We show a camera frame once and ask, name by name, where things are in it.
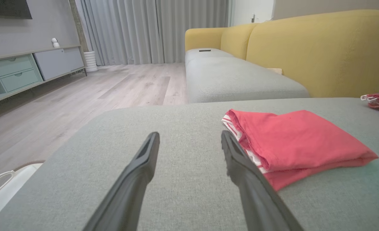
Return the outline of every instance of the tv stand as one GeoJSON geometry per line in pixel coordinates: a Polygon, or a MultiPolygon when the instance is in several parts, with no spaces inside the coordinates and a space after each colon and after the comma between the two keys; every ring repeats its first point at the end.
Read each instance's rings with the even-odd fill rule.
{"type": "Polygon", "coordinates": [[[83,70],[80,46],[52,48],[0,58],[0,100],[64,75],[83,70]]]}

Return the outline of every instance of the folded red towel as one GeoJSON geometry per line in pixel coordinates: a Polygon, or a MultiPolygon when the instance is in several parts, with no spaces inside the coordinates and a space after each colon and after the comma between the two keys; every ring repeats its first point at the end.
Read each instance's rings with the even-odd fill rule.
{"type": "Polygon", "coordinates": [[[222,122],[275,190],[331,168],[364,166],[378,156],[309,111],[288,114],[229,110],[222,122]]]}

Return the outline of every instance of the white wall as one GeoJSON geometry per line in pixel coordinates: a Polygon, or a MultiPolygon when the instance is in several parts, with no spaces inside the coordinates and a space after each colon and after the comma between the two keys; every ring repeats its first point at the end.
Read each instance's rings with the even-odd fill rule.
{"type": "Polygon", "coordinates": [[[27,0],[32,19],[0,19],[0,56],[79,45],[68,0],[27,0]]]}
{"type": "Polygon", "coordinates": [[[255,13],[255,22],[265,22],[273,17],[274,0],[233,0],[230,25],[251,23],[255,13]]]}
{"type": "Polygon", "coordinates": [[[353,9],[379,9],[379,0],[277,0],[274,20],[353,9]]]}

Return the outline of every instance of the yellow sofa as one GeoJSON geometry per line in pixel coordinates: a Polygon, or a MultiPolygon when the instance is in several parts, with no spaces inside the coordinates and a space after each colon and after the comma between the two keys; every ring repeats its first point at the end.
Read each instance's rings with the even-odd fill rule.
{"type": "Polygon", "coordinates": [[[216,48],[262,67],[281,68],[311,97],[379,92],[379,10],[189,29],[185,51],[196,48],[216,48]]]}

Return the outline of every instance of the white vase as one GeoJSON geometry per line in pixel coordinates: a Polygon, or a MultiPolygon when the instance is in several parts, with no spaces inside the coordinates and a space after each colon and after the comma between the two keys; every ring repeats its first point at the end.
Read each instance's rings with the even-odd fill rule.
{"type": "Polygon", "coordinates": [[[95,51],[84,52],[85,61],[87,62],[87,67],[85,68],[87,72],[98,71],[97,63],[95,61],[95,51]]]}

